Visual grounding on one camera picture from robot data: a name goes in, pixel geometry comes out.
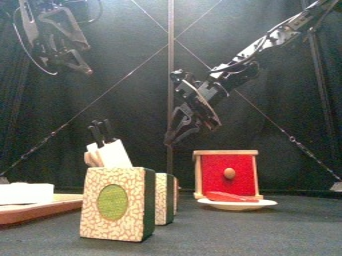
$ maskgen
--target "white plate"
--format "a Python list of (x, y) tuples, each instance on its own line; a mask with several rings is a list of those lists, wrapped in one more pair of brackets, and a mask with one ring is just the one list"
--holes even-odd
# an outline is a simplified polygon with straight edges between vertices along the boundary
[(271, 200), (259, 200), (255, 203), (244, 203), (244, 202), (221, 202), (221, 201), (210, 201), (206, 198), (200, 198), (197, 200), (200, 204), (206, 204), (216, 209), (225, 210), (225, 211), (253, 211), (264, 206), (276, 205), (277, 203)]

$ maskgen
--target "black curtain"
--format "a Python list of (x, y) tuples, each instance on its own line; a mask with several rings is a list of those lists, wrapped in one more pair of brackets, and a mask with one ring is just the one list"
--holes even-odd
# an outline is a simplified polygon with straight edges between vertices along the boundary
[(14, 128), (29, 65), (7, 11), (3, 8), (0, 12), (0, 173), (11, 164)]
[[(166, 2), (114, 0), (102, 5), (100, 20), (82, 27), (92, 46), (82, 54), (94, 71), (92, 77), (73, 72), (47, 76), (30, 65), (9, 162), (62, 124), (68, 125), (7, 173), (11, 181), (82, 186), (82, 152), (90, 143), (86, 126), (93, 119), (104, 118), (112, 122), (133, 165), (165, 172)], [(269, 28), (300, 11), (299, 0), (174, 1), (174, 36), (186, 47), (174, 42), (174, 69), (181, 68), (204, 80), (206, 68), (201, 62), (209, 67), (227, 63)], [(333, 12), (324, 20), (319, 38), (340, 145), (337, 21), (340, 13)], [(256, 149), (260, 188), (328, 189), (333, 182), (329, 173), (272, 124), (305, 145), (327, 166), (336, 166), (308, 43), (276, 53), (257, 79), (240, 86), (237, 92), (267, 118), (239, 93), (231, 93), (216, 106), (223, 127), (214, 133), (202, 130), (173, 147), (173, 173), (180, 186), (193, 188), (193, 150)], [(340, 174), (340, 166), (333, 170)]]

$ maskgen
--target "patterned box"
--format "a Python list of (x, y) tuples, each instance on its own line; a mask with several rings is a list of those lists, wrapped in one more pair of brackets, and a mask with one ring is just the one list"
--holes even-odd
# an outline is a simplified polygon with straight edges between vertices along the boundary
[(166, 173), (156, 173), (154, 179), (154, 225), (166, 225), (174, 215), (174, 181)]
[(141, 242), (154, 230), (154, 172), (142, 167), (89, 168), (80, 236)]

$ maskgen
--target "red box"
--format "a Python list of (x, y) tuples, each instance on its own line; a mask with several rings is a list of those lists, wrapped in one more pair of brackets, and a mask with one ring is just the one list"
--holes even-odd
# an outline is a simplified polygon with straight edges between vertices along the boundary
[(204, 198), (206, 192), (218, 191), (261, 199), (256, 155), (256, 150), (193, 151), (194, 198)]

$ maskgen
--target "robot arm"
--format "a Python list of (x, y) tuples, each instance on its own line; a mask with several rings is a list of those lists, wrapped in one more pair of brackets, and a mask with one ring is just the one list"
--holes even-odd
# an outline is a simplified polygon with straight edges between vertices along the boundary
[(172, 122), (164, 136), (166, 146), (198, 132), (202, 125), (210, 131), (221, 126), (213, 110), (216, 103), (229, 95), (231, 90), (257, 76), (260, 67), (267, 67), (272, 51), (291, 44), (303, 32), (316, 30), (336, 4), (340, 4), (340, 0), (313, 2), (239, 52), (231, 62), (213, 67), (204, 82), (194, 81), (193, 76), (182, 70), (169, 74), (176, 95), (184, 103), (172, 113)]
[(92, 74), (80, 55), (80, 51), (90, 47), (78, 24), (98, 19), (100, 1), (98, 16), (89, 20), (86, 0), (18, 0), (11, 15), (13, 27), (27, 57), (45, 73), (56, 75), (53, 70), (65, 66), (85, 75)]

